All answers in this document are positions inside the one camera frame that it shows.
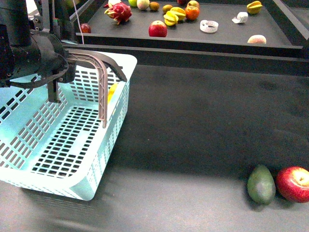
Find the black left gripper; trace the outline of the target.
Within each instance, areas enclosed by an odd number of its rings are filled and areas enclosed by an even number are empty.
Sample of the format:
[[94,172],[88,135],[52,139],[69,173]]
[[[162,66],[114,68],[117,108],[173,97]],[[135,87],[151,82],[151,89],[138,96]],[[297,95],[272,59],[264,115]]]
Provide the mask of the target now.
[[70,69],[68,61],[78,65],[89,64],[98,76],[88,81],[75,80],[73,88],[76,99],[98,104],[98,119],[105,128],[107,124],[107,65],[115,75],[127,82],[127,77],[111,57],[99,52],[69,49],[66,52],[60,40],[46,32],[30,33],[30,45],[12,46],[8,33],[0,34],[0,87],[34,89],[47,85],[48,100],[60,103],[58,82]]

